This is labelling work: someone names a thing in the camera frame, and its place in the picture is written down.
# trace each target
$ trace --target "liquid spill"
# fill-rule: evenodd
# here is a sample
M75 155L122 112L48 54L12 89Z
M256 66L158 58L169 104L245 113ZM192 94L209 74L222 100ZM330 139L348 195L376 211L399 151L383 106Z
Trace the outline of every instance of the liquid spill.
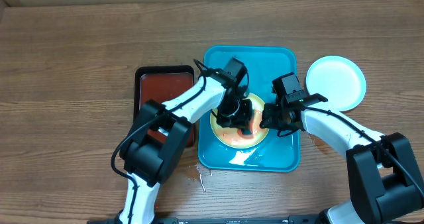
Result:
M199 170L199 167L197 165L188 166L185 171L185 174L192 182L194 182L194 180L199 181L201 188L204 192L206 192L205 186L203 185L203 179L201 178L201 170Z
M322 139L316 137L315 135L309 135L312 140L312 143L325 155L329 155L331 152L331 147L327 145Z
M199 174L199 179L200 179L201 188L203 188L203 191L206 192L205 186L203 185L203 180L201 179L201 174Z

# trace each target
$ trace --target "orange plate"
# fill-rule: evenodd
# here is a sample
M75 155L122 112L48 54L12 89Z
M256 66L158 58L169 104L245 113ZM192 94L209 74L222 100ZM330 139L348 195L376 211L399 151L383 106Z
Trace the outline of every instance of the orange plate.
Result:
M252 101L254 109L253 119L250 121L251 135L243 135L240 129L237 128L222 128L217 124L217 119L211 113L211 127L215 136L224 144L233 148L250 148L259 144L265 139L268 134L268 129L259 127L262 121L262 111L264 110L265 102L257 95L250 93L247 99Z

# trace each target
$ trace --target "blue tray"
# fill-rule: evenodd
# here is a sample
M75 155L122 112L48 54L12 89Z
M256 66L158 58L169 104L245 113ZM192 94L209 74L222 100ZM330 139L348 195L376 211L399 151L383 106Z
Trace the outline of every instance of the blue tray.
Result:
M287 48L214 46L206 52L204 61L206 66L224 68L233 56L244 62L248 69L250 92L265 103L276 100L276 95L271 92L272 80L290 72L296 74L296 57ZM206 113L200 118L198 155L200 162L208 168L290 172L300 163L300 135L298 131L279 138L277 131L270 130L254 147L231 148L213 134L210 113Z

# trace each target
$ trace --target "sauce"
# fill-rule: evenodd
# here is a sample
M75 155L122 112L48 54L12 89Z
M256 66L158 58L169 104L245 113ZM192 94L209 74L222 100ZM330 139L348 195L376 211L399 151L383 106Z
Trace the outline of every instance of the sauce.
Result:
M172 100L193 87L193 74L188 72L177 74L145 74L140 81L140 107L149 99L159 103ZM149 130L148 134L165 142L166 136L161 132ZM193 146L194 126L187 146Z
M254 109L254 115L249 124L251 135L244 135L240 129L236 128L222 128L217 124L216 118L211 115L213 133L222 143L233 148L250 148L259 144L268 134L268 129L261 129L259 127L262 121L262 111L264 110L265 102L252 93L249 94L247 99L252 101Z
M329 155L331 153L331 147L327 145L322 139L316 137L315 135L309 135L312 140L312 143L325 155Z

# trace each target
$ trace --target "red tray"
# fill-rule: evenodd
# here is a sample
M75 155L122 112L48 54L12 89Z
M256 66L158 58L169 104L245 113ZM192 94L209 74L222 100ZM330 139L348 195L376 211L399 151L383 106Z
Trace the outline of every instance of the red tray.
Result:
M188 65L139 68L135 74L134 118L149 99L159 103L172 100L193 87L193 84L194 70ZM187 147L194 144L194 132L195 126L191 129ZM162 143L166 140L166 136L160 132L149 130L148 134Z

